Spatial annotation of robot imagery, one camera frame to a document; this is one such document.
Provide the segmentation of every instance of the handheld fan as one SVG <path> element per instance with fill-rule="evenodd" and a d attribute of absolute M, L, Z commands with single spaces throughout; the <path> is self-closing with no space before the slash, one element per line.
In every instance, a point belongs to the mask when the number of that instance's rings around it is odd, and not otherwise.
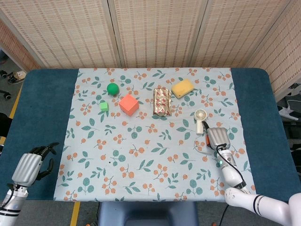
<path fill-rule="evenodd" d="M 202 121 L 207 118 L 207 112 L 203 109 L 198 109 L 194 113 L 194 119 L 197 121 L 197 134 L 203 134 L 204 129 L 202 125 Z"/>

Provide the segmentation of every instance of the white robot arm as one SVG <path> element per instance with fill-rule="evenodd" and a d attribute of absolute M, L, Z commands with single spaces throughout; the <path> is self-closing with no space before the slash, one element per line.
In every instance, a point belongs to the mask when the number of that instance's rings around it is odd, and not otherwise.
<path fill-rule="evenodd" d="M 203 121 L 210 147 L 217 151 L 222 174 L 230 188 L 225 191 L 225 201 L 230 206 L 242 207 L 284 226 L 301 226 L 301 193 L 293 195 L 289 203 L 263 195 L 250 194 L 243 176 L 237 169 L 225 128 L 209 128 Z"/>
<path fill-rule="evenodd" d="M 13 226 L 21 208 L 28 196 L 27 188 L 36 180 L 41 180 L 52 172 L 54 160 L 50 159 L 46 171 L 40 172 L 41 165 L 49 152 L 56 154 L 53 149 L 59 143 L 33 148 L 23 154 L 12 176 L 14 184 L 8 184 L 9 191 L 0 205 L 0 226 Z"/>

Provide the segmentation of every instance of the blue chair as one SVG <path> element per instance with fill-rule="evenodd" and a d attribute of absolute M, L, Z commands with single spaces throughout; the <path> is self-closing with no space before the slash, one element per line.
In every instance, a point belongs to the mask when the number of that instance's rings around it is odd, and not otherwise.
<path fill-rule="evenodd" d="M 195 202 L 103 202 L 98 226 L 198 226 Z"/>

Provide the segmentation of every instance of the floral tablecloth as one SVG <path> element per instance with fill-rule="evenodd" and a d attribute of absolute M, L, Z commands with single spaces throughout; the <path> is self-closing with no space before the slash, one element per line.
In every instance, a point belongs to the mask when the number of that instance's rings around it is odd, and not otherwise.
<path fill-rule="evenodd" d="M 153 89 L 183 79 L 195 88 L 172 96 L 172 116 L 152 114 Z M 106 86 L 117 83 L 118 95 Z M 139 101 L 130 117 L 119 101 Z M 99 104 L 109 103 L 101 112 Z M 58 201 L 224 201 L 216 152 L 196 134 L 194 112 L 210 127 L 225 127 L 247 188 L 255 187 L 229 68 L 79 69 L 54 199 Z"/>

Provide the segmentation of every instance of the green cube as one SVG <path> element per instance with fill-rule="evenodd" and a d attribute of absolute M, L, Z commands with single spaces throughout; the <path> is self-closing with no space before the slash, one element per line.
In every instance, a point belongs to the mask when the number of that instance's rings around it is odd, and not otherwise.
<path fill-rule="evenodd" d="M 107 102 L 101 102 L 100 103 L 100 110 L 102 112 L 107 112 L 109 110 L 109 105 Z"/>

